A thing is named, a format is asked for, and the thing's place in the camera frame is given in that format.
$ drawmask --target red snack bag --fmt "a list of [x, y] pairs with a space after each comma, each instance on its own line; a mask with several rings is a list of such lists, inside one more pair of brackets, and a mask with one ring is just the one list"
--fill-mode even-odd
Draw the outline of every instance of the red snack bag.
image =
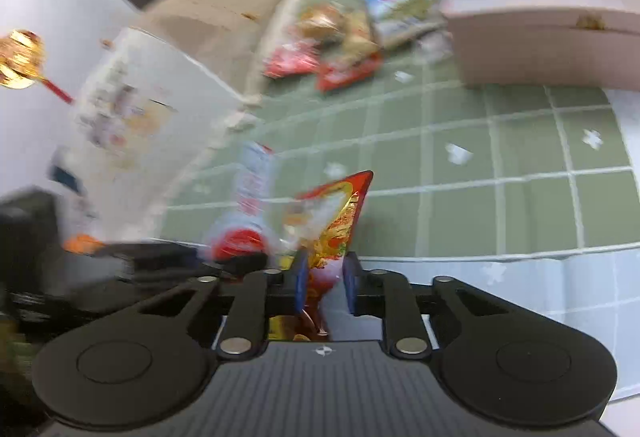
[[316, 88], [320, 92], [329, 92], [365, 80], [372, 76], [382, 66], [382, 54], [374, 52], [353, 67], [345, 67], [342, 62], [322, 64], [318, 72]]
[[278, 47], [266, 62], [263, 74], [268, 78], [311, 74], [318, 71], [319, 65], [316, 42], [304, 38]]

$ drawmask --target floor tile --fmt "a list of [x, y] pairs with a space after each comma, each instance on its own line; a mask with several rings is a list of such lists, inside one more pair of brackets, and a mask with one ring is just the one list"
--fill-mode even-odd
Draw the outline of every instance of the floor tile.
[[551, 108], [542, 86], [487, 84], [484, 91], [497, 115]]
[[204, 235], [210, 226], [228, 210], [228, 208], [169, 210], [164, 218], [160, 238], [180, 242], [203, 242]]
[[292, 117], [301, 113], [319, 112], [324, 106], [324, 98], [318, 91], [317, 95], [299, 94], [291, 99], [287, 115]]
[[420, 184], [420, 135], [377, 141], [373, 146], [372, 190], [408, 188]]
[[290, 102], [283, 99], [265, 99], [263, 107], [257, 108], [253, 114], [265, 123], [279, 121], [289, 115]]
[[556, 108], [609, 103], [602, 89], [593, 86], [552, 86], [549, 90]]
[[358, 144], [354, 144], [353, 146], [347, 146], [344, 148], [337, 148], [322, 152], [321, 154], [319, 154], [322, 161], [320, 166], [322, 173], [324, 174], [324, 170], [329, 165], [343, 166], [347, 175], [352, 175], [360, 171], [370, 170], [371, 168], [361, 168], [359, 166], [360, 150], [361, 146]]
[[640, 201], [631, 172], [577, 175], [587, 246], [640, 240]]
[[360, 257], [413, 257], [418, 202], [418, 194], [366, 197], [350, 249]]
[[319, 118], [284, 122], [278, 128], [283, 150], [313, 146], [318, 131]]
[[309, 154], [304, 180], [305, 190], [313, 189], [332, 180], [331, 177], [324, 173], [325, 168], [326, 164], [324, 163], [324, 154], [322, 152]]
[[284, 234], [282, 218], [288, 206], [290, 206], [290, 204], [265, 204], [264, 220], [278, 239]]
[[[456, 150], [471, 153], [456, 158]], [[433, 133], [433, 183], [479, 181], [494, 178], [491, 140], [487, 126], [468, 126]]]
[[433, 192], [428, 229], [430, 257], [495, 255], [494, 187]]
[[409, 130], [422, 124], [422, 93], [386, 99], [379, 104], [377, 133]]
[[321, 94], [321, 100], [324, 106], [331, 104], [341, 104], [344, 102], [352, 102], [359, 99], [367, 99], [374, 95], [376, 81], [374, 74], [366, 80], [358, 81], [342, 88], [336, 88]]
[[290, 76], [287, 78], [266, 78], [264, 84], [264, 90], [262, 93], [265, 96], [273, 97], [274, 99], [282, 99], [283, 97], [289, 97], [296, 93], [301, 84], [304, 84], [308, 78], [313, 80], [312, 76], [303, 74], [301, 76]]
[[567, 307], [587, 308], [616, 301], [613, 257], [612, 253], [591, 253], [570, 257], [562, 262]]
[[603, 307], [588, 311], [567, 312], [562, 318], [562, 323], [580, 332], [584, 332], [592, 338], [596, 338], [612, 353], [615, 339], [617, 308], [618, 307]]
[[182, 191], [172, 200], [172, 205], [230, 201], [237, 172], [236, 168], [230, 167], [185, 183]]
[[640, 302], [632, 302], [617, 307], [618, 340], [616, 345], [616, 365], [618, 366], [618, 388], [631, 387], [640, 383], [638, 349], [640, 349]]
[[574, 207], [568, 178], [504, 185], [507, 253], [537, 253], [576, 247]]
[[640, 300], [640, 249], [612, 253], [616, 266], [618, 299]]
[[553, 115], [499, 120], [495, 128], [503, 177], [566, 170]]
[[274, 153], [279, 153], [285, 149], [288, 149], [289, 146], [289, 129], [292, 124], [290, 122], [286, 123], [282, 127], [271, 125], [268, 127], [267, 131], [260, 132], [254, 134], [254, 141], [266, 146]]
[[376, 84], [379, 94], [422, 86], [422, 66], [416, 65], [411, 58], [385, 64], [376, 77]]
[[282, 158], [277, 161], [273, 182], [273, 197], [294, 197], [305, 191], [307, 155]]
[[456, 81], [460, 79], [460, 72], [453, 58], [427, 64], [424, 70], [426, 83], [438, 83], [441, 81]]
[[486, 117], [482, 90], [460, 85], [427, 92], [428, 96], [425, 97], [429, 99], [430, 104], [428, 106], [430, 123]]
[[629, 164], [622, 134], [612, 110], [566, 112], [561, 113], [560, 117], [575, 169]]
[[358, 139], [364, 134], [364, 123], [367, 118], [367, 107], [340, 110], [332, 114], [330, 125], [318, 133], [319, 143]]

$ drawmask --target pink box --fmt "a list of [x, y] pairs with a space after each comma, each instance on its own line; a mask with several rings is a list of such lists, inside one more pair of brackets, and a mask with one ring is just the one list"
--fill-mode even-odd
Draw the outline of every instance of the pink box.
[[640, 90], [640, 0], [443, 0], [462, 80]]

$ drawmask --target white grout line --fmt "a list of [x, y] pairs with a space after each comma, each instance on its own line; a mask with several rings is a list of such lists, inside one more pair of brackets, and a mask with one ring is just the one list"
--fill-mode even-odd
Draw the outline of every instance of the white grout line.
[[[493, 108], [485, 89], [481, 90], [484, 99], [484, 108], [489, 117], [489, 140], [491, 143], [491, 158], [494, 166], [494, 177], [500, 179], [504, 174], [502, 165], [502, 156], [500, 154], [500, 145], [498, 141], [498, 130], [495, 125]], [[507, 251], [507, 206], [504, 193], [504, 182], [498, 182], [495, 185], [495, 252], [501, 255]]]
[[399, 263], [428, 263], [428, 262], [472, 262], [472, 261], [509, 261], [529, 260], [533, 258], [571, 257], [573, 255], [590, 255], [591, 253], [606, 253], [607, 251], [623, 251], [625, 249], [637, 249], [640, 242], [621, 243], [618, 245], [599, 245], [595, 247], [582, 247], [580, 249], [559, 249], [558, 251], [540, 251], [538, 253], [513, 253], [510, 255], [484, 255], [472, 257], [361, 257], [361, 261], [388, 261]]
[[[616, 262], [616, 255], [610, 253], [609, 258], [611, 260], [611, 268], [613, 270], [613, 300], [616, 305], [620, 304], [620, 289], [618, 288], [618, 265]], [[616, 311], [613, 314], [613, 345], [612, 345], [612, 354], [613, 358], [616, 359], [616, 350], [618, 347], [618, 322], [619, 322], [619, 313], [620, 309], [616, 308]]]
[[608, 307], [617, 307], [620, 305], [627, 305], [629, 303], [640, 303], [640, 298], [629, 298], [626, 300], [618, 300], [618, 301], [614, 301], [614, 302], [607, 302], [607, 303], [599, 303], [597, 305], [591, 305], [591, 306], [586, 306], [586, 307], [574, 307], [571, 309], [565, 309], [565, 310], [561, 310], [561, 311], [547, 311], [547, 312], [543, 312], [541, 314], [545, 315], [545, 316], [558, 316], [560, 314], [572, 314], [572, 313], [576, 313], [576, 312], [585, 312], [585, 311], [591, 311], [593, 309], [606, 309]]
[[554, 114], [554, 120], [556, 121], [556, 128], [558, 128], [558, 135], [560, 136], [560, 144], [562, 146], [562, 155], [564, 156], [564, 165], [569, 172], [569, 188], [571, 189], [571, 200], [574, 205], [574, 217], [575, 217], [575, 236], [577, 240], [577, 246], [584, 247], [584, 225], [582, 224], [582, 210], [580, 208], [580, 198], [578, 197], [578, 186], [575, 183], [574, 176], [574, 163], [571, 160], [571, 153], [569, 152], [569, 140], [564, 131], [564, 124], [562, 118], [556, 110], [554, 105], [554, 99], [551, 96], [551, 91], [548, 86], [544, 87], [546, 99], [549, 100], [551, 110]]
[[[381, 94], [381, 86], [385, 83], [384, 78], [380, 78], [372, 84], [372, 92], [377, 96]], [[367, 114], [364, 121], [364, 127], [362, 129], [363, 138], [366, 136], [378, 134], [378, 128], [380, 127], [380, 113], [382, 107], [379, 105], [380, 100], [372, 100], [367, 105]], [[369, 143], [360, 144], [358, 150], [358, 169], [371, 168], [371, 159], [373, 157], [373, 146]]]
[[[549, 173], [532, 173], [519, 177], [501, 177], [499, 179], [484, 179], [479, 181], [449, 182], [447, 184], [425, 184], [422, 186], [412, 186], [410, 188], [392, 188], [389, 190], [372, 190], [367, 193], [368, 197], [382, 197], [386, 195], [406, 195], [412, 193], [463, 190], [466, 188], [479, 188], [482, 186], [495, 186], [497, 184], [506, 184], [507, 182], [529, 182], [540, 179], [559, 179], [571, 178], [575, 175], [594, 175], [609, 174], [631, 171], [631, 166], [613, 166], [611, 168], [589, 168], [586, 170], [574, 170], [572, 172], [549, 172]], [[265, 202], [274, 204], [286, 204], [292, 202], [290, 197], [267, 198]], [[204, 208], [220, 208], [233, 205], [234, 202], [208, 202], [205, 204], [178, 204], [168, 206], [167, 210], [198, 210]]]
[[190, 210], [207, 210], [209, 208], [230, 208], [235, 202], [203, 202], [202, 204], [177, 204], [175, 206], [167, 206], [167, 211], [190, 211]]
[[[616, 388], [616, 390], [614, 390], [614, 392], [625, 392], [625, 391], [636, 391], [640, 388], [640, 383], [636, 383], [635, 385], [631, 385], [630, 387], [620, 387], [620, 388]], [[618, 401], [626, 401], [626, 399], [616, 399], [615, 401], [613, 401], [614, 403], [617, 403]]]
[[611, 168], [587, 168], [584, 170], [573, 170], [571, 175], [598, 175], [601, 173], [618, 173], [633, 170], [633, 166], [612, 166]]
[[224, 173], [228, 170], [237, 170], [240, 166], [241, 166], [241, 163], [232, 162], [229, 164], [223, 164], [222, 166], [212, 166], [211, 168], [203, 168], [196, 174], [194, 179], [191, 180], [190, 182], [200, 179], [201, 177], [209, 177], [209, 176], [217, 175], [219, 173]]

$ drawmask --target snack bag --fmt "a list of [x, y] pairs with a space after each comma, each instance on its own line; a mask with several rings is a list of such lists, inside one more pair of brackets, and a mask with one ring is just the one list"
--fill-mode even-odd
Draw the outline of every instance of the snack bag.
[[444, 24], [440, 0], [364, 0], [376, 40], [392, 49]]
[[292, 38], [267, 59], [263, 74], [268, 78], [282, 78], [317, 72], [320, 62], [316, 43], [309, 38]]
[[372, 77], [375, 71], [382, 67], [382, 62], [380, 52], [374, 52], [352, 67], [345, 66], [340, 59], [322, 64], [318, 71], [316, 88], [320, 92], [329, 92], [365, 80]]
[[273, 152], [255, 142], [242, 152], [242, 167], [235, 182], [236, 207], [209, 229], [198, 250], [205, 261], [222, 261], [249, 253], [271, 251], [273, 235], [264, 221], [264, 200], [273, 179]]
[[344, 16], [341, 10], [331, 3], [319, 3], [306, 8], [297, 23], [303, 38], [318, 42], [338, 39], [343, 26]]
[[[292, 334], [310, 340], [328, 338], [318, 306], [341, 278], [342, 260], [372, 178], [373, 172], [366, 171], [329, 182], [297, 197], [286, 211], [282, 245], [291, 254], [299, 247], [309, 248], [309, 281], [305, 311], [298, 319], [272, 319], [271, 339], [290, 339]], [[288, 269], [292, 261], [293, 256], [283, 257], [280, 267]]]
[[364, 58], [378, 52], [378, 45], [371, 37], [369, 21], [364, 11], [347, 14], [345, 36], [342, 41], [343, 55], [340, 60], [345, 66], [353, 67]]

